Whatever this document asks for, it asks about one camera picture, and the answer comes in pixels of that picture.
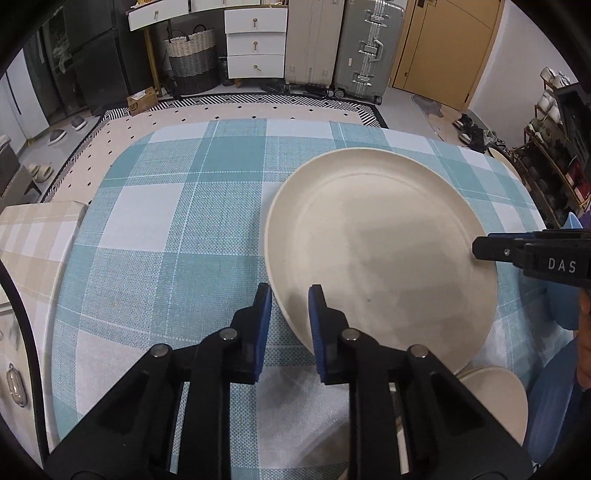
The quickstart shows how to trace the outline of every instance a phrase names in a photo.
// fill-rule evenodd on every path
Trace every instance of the cardboard box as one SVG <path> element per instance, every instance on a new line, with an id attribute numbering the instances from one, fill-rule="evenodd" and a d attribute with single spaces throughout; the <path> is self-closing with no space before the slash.
<path id="1" fill-rule="evenodd" d="M 158 97 L 156 97 L 156 92 L 153 87 L 146 88 L 141 92 L 134 93 L 127 97 L 127 106 L 131 116 L 145 112 L 147 109 L 152 108 L 155 105 L 158 105 Z"/>

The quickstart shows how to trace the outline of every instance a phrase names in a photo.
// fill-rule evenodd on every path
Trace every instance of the blue plaid tablecloth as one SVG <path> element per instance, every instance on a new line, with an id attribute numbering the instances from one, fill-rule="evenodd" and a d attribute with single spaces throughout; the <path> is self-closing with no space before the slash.
<path id="1" fill-rule="evenodd" d="M 66 268 L 51 358 L 60 438 L 151 345 L 197 343 L 251 304 L 267 280 L 262 236 L 281 182 L 309 159 L 346 147 L 391 150 L 427 166 L 462 194 L 487 232 L 544 227 L 502 163 L 440 141 L 296 120 L 158 130 L 111 167 Z M 540 283 L 498 264 L 496 317 L 474 364 L 508 367 L 529 384 L 571 338 L 549 319 L 544 299 Z M 232 386 L 233 477 L 337 478 L 347 459 L 347 391 L 320 384 L 314 358 L 276 304 L 264 365 L 257 385 Z M 173 463 L 177 452 L 178 436 Z"/>

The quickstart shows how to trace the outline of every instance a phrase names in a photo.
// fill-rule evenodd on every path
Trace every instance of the rug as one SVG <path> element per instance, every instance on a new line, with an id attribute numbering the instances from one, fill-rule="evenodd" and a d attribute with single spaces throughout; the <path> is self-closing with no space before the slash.
<path id="1" fill-rule="evenodd" d="M 136 140 L 169 125 L 241 118 L 347 122 L 387 128 L 374 105 L 355 100 L 317 99 L 275 93 L 224 93 L 162 100 L 136 116 L 127 107 L 108 109 L 71 155 L 42 202 L 90 204 L 115 159 Z"/>

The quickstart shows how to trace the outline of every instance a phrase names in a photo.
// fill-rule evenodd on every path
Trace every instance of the screw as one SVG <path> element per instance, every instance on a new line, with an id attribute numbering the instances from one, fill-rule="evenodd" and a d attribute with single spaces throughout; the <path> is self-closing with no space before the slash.
<path id="1" fill-rule="evenodd" d="M 354 342 L 360 337 L 359 330 L 355 330 L 354 328 L 346 328 L 341 335 L 349 342 Z"/>
<path id="2" fill-rule="evenodd" d="M 157 343 L 150 349 L 150 355 L 156 358 L 164 356 L 168 353 L 170 347 L 166 343 Z"/>
<path id="3" fill-rule="evenodd" d="M 222 340 L 234 340 L 238 336 L 238 331 L 235 328 L 224 328 L 220 332 Z"/>
<path id="4" fill-rule="evenodd" d="M 429 354 L 429 349 L 417 343 L 410 348 L 410 352 L 417 358 L 425 358 Z"/>

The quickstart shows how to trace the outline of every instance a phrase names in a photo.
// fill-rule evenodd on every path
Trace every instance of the white plate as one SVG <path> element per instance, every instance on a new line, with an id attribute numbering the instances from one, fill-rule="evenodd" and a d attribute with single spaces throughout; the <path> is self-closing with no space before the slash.
<path id="1" fill-rule="evenodd" d="M 513 438 L 523 445 L 527 428 L 527 395 L 521 380 L 510 370 L 501 367 L 478 368 L 459 375 L 458 379 L 492 413 Z M 408 472 L 404 430 L 397 433 L 401 473 Z M 347 479 L 345 470 L 339 480 Z"/>
<path id="2" fill-rule="evenodd" d="M 414 160 L 347 148 L 296 170 L 265 227 L 271 287 L 313 353 L 307 292 L 382 345 L 429 347 L 453 372 L 476 355 L 496 307 L 496 267 L 472 255 L 484 231 L 455 189 Z"/>
<path id="3" fill-rule="evenodd" d="M 517 173 L 517 170 L 515 169 L 515 167 L 511 163 L 511 160 L 509 160 L 506 156 L 504 156 L 500 151 L 498 151 L 496 148 L 489 147 L 488 148 L 488 153 L 491 154 L 491 157 L 492 158 L 500 161 L 501 163 L 504 163 L 505 164 L 505 167 L 507 167 L 509 170 L 511 170 L 513 172 L 513 175 L 515 175 L 515 177 L 518 180 L 521 179 L 521 177 Z"/>

